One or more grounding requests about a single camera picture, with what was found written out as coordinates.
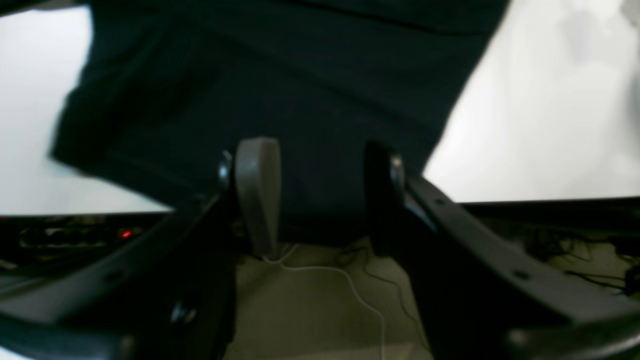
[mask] black fabric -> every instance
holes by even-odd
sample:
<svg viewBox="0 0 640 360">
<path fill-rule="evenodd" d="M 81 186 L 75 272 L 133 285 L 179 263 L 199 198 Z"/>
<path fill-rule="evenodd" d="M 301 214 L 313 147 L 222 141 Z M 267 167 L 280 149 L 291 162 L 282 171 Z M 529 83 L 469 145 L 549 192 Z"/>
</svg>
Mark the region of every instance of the black fabric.
<svg viewBox="0 0 640 360">
<path fill-rule="evenodd" d="M 366 141 L 420 172 L 505 6 L 95 0 L 53 156 L 173 205 L 216 175 L 224 148 L 272 136 L 285 240 L 338 244 L 364 234 Z"/>
</svg>

